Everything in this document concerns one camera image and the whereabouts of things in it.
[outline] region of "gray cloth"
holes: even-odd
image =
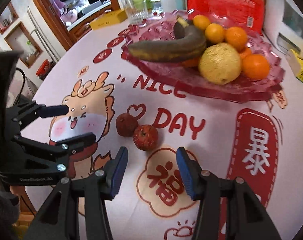
[[[0,194],[2,195],[0,195],[0,218],[11,225],[18,220],[20,214],[19,202],[13,205],[13,201],[11,201],[17,198],[17,196],[9,192],[2,191],[0,191]]]

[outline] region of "orange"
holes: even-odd
[[[247,33],[241,27],[230,27],[225,32],[225,40],[238,52],[241,52],[248,41]]]
[[[205,37],[213,44],[221,43],[224,40],[225,29],[217,23],[210,24],[205,30]]]
[[[239,52],[240,58],[244,59],[245,57],[251,55],[251,50],[250,48],[244,48],[241,52]]]
[[[191,58],[191,59],[183,61],[181,64],[184,67],[197,67],[198,63],[199,63],[199,60],[200,60],[200,57]]]
[[[192,20],[193,24],[201,29],[202,31],[206,30],[206,28],[208,27],[208,25],[211,24],[210,20],[201,14],[196,15],[193,20]]]
[[[251,79],[264,79],[269,73],[269,62],[262,55],[253,54],[243,59],[242,71]]]

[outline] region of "bolt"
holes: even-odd
[[[63,144],[62,144],[62,148],[63,148],[64,150],[68,150],[68,145],[65,144],[65,143],[63,143]]]
[[[95,175],[97,177],[101,177],[101,176],[104,176],[105,175],[105,172],[103,170],[97,170],[95,171]]]
[[[65,170],[66,170],[66,166],[65,166],[64,164],[58,164],[58,165],[57,165],[57,169],[58,169],[59,171],[65,171]]]
[[[208,177],[208,176],[210,175],[210,171],[208,171],[208,170],[202,170],[202,171],[200,172],[200,174],[201,174],[202,176],[204,176],[204,177]]]
[[[235,179],[235,181],[236,181],[238,184],[243,184],[243,183],[245,182],[244,179],[241,178],[241,177],[237,177],[237,178]]]
[[[60,182],[63,183],[63,184],[66,184],[66,183],[69,182],[69,178],[64,177],[64,178],[62,178],[62,179],[60,180]]]

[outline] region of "shelf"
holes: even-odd
[[[30,36],[22,22],[18,23],[5,37],[5,41],[12,50],[22,51],[20,60],[30,68],[42,53],[41,48]]]
[[[3,34],[17,19],[18,15],[12,4],[9,3],[0,17],[0,33]]]

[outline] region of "apple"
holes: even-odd
[[[137,119],[130,114],[123,113],[116,119],[116,130],[120,136],[132,137],[137,127]]]
[[[140,125],[134,131],[133,141],[136,147],[142,151],[153,150],[157,146],[157,129],[149,124]]]

